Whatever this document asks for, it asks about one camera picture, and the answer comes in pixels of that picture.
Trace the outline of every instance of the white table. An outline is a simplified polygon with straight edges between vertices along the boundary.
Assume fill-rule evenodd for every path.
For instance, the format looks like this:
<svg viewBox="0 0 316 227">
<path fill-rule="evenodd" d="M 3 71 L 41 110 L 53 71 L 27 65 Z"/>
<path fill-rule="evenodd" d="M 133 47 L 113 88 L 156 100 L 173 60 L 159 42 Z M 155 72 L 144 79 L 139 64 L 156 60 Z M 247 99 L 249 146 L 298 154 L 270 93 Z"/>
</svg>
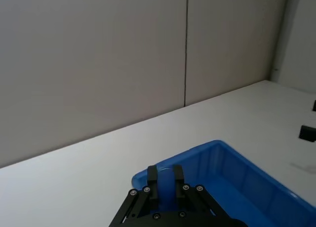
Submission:
<svg viewBox="0 0 316 227">
<path fill-rule="evenodd" d="M 268 81 L 0 169 L 1 227 L 107 227 L 132 176 L 219 139 L 316 206 L 315 95 Z"/>
</svg>

